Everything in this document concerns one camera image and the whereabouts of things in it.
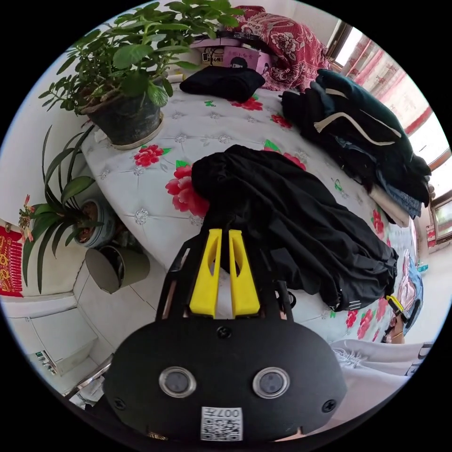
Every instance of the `yellow robot finger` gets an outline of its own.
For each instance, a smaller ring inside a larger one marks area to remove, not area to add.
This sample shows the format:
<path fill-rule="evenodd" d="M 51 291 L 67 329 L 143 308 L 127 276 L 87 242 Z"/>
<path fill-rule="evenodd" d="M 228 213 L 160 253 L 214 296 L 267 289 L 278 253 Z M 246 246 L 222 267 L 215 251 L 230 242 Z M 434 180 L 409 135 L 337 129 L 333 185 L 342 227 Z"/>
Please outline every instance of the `yellow robot finger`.
<path fill-rule="evenodd" d="M 255 315 L 260 303 L 243 243 L 242 232 L 229 231 L 229 272 L 231 275 L 232 313 L 234 318 Z"/>
<path fill-rule="evenodd" d="M 220 277 L 221 229 L 210 229 L 201 265 L 190 300 L 190 311 L 195 315 L 215 318 Z"/>

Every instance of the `pink box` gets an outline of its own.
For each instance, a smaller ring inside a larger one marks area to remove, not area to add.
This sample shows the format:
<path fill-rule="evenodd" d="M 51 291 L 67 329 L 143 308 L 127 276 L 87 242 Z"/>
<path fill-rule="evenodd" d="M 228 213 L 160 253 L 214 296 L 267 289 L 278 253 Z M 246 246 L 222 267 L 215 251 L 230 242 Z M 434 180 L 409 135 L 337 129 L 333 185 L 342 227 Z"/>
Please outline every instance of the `pink box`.
<path fill-rule="evenodd" d="M 272 58 L 268 53 L 251 48 L 225 47 L 224 67 L 248 67 L 264 74 L 272 67 Z"/>
<path fill-rule="evenodd" d="M 217 38 L 217 39 L 200 39 L 190 44 L 191 48 L 223 47 L 223 46 L 241 47 L 242 42 L 239 39 L 233 38 Z"/>

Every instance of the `floral bedsheet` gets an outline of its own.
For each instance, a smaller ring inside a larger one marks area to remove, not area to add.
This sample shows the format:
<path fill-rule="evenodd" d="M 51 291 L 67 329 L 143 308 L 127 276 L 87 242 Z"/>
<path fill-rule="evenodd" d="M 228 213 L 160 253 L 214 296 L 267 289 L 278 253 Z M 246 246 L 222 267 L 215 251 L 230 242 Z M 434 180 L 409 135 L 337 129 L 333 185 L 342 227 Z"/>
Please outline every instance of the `floral bedsheet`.
<path fill-rule="evenodd" d="M 280 152 L 316 175 L 336 200 L 367 221 L 375 234 L 395 248 L 397 288 L 405 251 L 415 259 L 414 225 L 401 229 L 385 215 L 364 188 L 348 178 L 319 147 L 306 141 L 283 118 L 279 92 L 257 90 L 245 103 L 188 95 L 175 86 L 162 109 L 159 135 L 141 148 L 118 151 L 108 140 L 97 143 L 94 131 L 83 152 L 100 189 L 127 228 L 168 269 L 183 242 L 197 235 L 208 204 L 193 190 L 191 165 L 233 144 Z M 383 299 L 359 311 L 332 312 L 319 295 L 295 291 L 294 318 L 325 340 L 344 338 L 380 341 L 391 309 Z M 230 318 L 229 275 L 222 270 L 218 317 Z"/>

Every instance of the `floor tile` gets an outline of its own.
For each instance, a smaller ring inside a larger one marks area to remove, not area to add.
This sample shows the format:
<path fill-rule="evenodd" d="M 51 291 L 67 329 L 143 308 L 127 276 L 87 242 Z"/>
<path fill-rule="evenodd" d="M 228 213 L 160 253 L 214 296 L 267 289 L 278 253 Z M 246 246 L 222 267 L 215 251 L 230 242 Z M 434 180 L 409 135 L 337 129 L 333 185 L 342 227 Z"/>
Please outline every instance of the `floor tile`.
<path fill-rule="evenodd" d="M 131 333 L 155 319 L 155 309 L 130 287 L 108 294 L 99 289 L 91 276 L 81 293 L 79 304 L 114 348 Z"/>
<path fill-rule="evenodd" d="M 114 351 L 113 347 L 102 335 L 102 333 L 93 325 L 92 321 L 86 315 L 85 311 L 82 309 L 81 305 L 77 306 L 77 309 L 86 320 L 87 324 L 92 328 L 94 333 L 97 334 L 97 340 L 95 341 L 93 348 L 89 352 L 90 358 L 99 366 L 103 363 Z"/>
<path fill-rule="evenodd" d="M 86 281 L 88 280 L 89 271 L 86 266 L 86 262 L 83 262 L 83 265 L 81 266 L 81 269 L 79 271 L 79 274 L 77 275 L 77 279 L 75 280 L 74 284 L 74 296 L 75 299 L 78 301 L 80 298 L 81 291 L 83 290 L 83 287 L 85 287 Z"/>
<path fill-rule="evenodd" d="M 165 269 L 148 254 L 151 271 L 147 278 L 131 285 L 131 288 L 150 306 L 157 310 L 161 288 L 165 280 Z"/>

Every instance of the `dark plant pot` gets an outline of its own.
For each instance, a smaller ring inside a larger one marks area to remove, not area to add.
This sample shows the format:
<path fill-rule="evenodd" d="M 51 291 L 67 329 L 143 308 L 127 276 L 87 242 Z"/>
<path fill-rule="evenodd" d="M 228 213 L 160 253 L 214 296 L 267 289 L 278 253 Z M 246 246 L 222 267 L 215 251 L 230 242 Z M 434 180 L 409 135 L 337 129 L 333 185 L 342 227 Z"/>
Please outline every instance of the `dark plant pot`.
<path fill-rule="evenodd" d="M 161 80 L 154 82 L 161 86 Z M 110 139 L 117 149 L 128 150 L 151 140 L 161 125 L 163 115 L 147 95 L 120 96 L 94 108 L 86 114 Z"/>

